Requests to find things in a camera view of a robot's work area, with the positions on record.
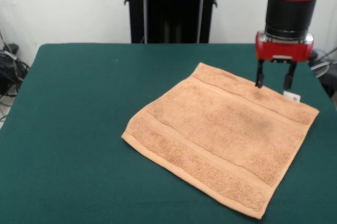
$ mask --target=black stand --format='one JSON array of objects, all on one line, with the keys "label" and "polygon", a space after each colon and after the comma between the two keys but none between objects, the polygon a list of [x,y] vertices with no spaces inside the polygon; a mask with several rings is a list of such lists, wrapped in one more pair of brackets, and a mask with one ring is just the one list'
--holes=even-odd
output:
[{"label": "black stand", "polygon": [[208,43],[215,0],[127,0],[132,43]]}]

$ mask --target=electrical wire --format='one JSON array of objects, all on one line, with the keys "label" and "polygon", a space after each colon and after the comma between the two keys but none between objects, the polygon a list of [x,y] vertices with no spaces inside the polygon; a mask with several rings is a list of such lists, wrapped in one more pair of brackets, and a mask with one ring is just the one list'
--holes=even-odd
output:
[{"label": "electrical wire", "polygon": [[324,54],[322,57],[317,58],[316,61],[322,60],[322,59],[328,57],[329,55],[333,54],[333,53],[336,52],[336,51],[337,51],[337,47],[335,47],[335,48],[334,48],[333,50],[331,50],[330,52]]},{"label": "electrical wire", "polygon": [[3,102],[1,102],[1,101],[0,101],[0,105],[3,105],[3,106],[5,106],[5,107],[12,107],[11,105],[5,104],[5,103],[3,103]]},{"label": "electrical wire", "polygon": [[3,119],[7,118],[7,115],[4,115],[0,118],[0,122],[3,122]]},{"label": "electrical wire", "polygon": [[11,86],[16,92],[27,75],[30,67],[7,51],[0,50],[0,94],[15,97],[16,93],[9,93]]},{"label": "electrical wire", "polygon": [[12,49],[11,49],[11,47],[8,46],[8,44],[5,42],[4,37],[2,36],[1,30],[0,30],[0,39],[1,39],[2,43],[6,46],[6,48],[9,50],[9,52],[12,54],[12,53],[13,53],[13,52],[12,52]]},{"label": "electrical wire", "polygon": [[327,74],[327,72],[329,71],[329,69],[330,69],[330,65],[328,64],[328,65],[325,67],[324,71],[322,71],[322,72],[319,73],[319,74],[316,74],[316,77],[317,77],[317,78],[321,78],[322,76],[324,76],[325,74]]},{"label": "electrical wire", "polygon": [[319,69],[320,67],[324,67],[324,66],[327,66],[327,65],[329,65],[329,64],[330,64],[330,62],[324,61],[324,62],[322,62],[322,63],[320,63],[320,64],[317,64],[317,65],[315,65],[315,66],[312,66],[312,67],[311,67],[311,70],[316,70],[316,69]]},{"label": "electrical wire", "polygon": [[316,77],[320,78],[320,77],[324,76],[325,74],[327,74],[327,72],[330,69],[330,65],[333,65],[333,64],[337,64],[337,61],[332,61],[332,62],[325,61],[325,62],[323,62],[321,64],[318,64],[318,65],[315,65],[315,66],[311,67],[311,69],[313,71],[315,71],[315,70],[317,70],[317,69],[319,69],[321,67],[326,66],[325,69],[322,72],[320,72],[320,73],[315,72]]}]

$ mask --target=towel tag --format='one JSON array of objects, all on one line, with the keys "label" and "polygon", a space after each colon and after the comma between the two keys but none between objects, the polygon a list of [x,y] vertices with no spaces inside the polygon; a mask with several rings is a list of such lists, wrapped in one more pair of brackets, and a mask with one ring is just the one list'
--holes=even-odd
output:
[{"label": "towel tag", "polygon": [[283,95],[290,100],[296,101],[299,103],[301,101],[301,96],[289,91],[283,91]]}]

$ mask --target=green tablecloth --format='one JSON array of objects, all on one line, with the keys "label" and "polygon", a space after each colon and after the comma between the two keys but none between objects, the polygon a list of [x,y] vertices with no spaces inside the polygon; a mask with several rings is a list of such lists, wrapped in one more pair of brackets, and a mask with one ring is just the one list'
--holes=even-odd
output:
[{"label": "green tablecloth", "polygon": [[[0,131],[0,223],[258,222],[121,139],[198,62],[255,78],[253,45],[42,46]],[[281,91],[287,70],[267,63],[265,84]],[[292,90],[321,113],[260,222],[336,223],[337,113],[307,65]]]}]

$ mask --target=orange towel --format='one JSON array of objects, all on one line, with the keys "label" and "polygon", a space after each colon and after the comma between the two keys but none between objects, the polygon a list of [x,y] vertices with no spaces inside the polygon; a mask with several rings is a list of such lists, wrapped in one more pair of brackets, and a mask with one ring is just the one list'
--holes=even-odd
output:
[{"label": "orange towel", "polygon": [[199,64],[134,115],[122,138],[221,204],[261,219],[318,113]]}]

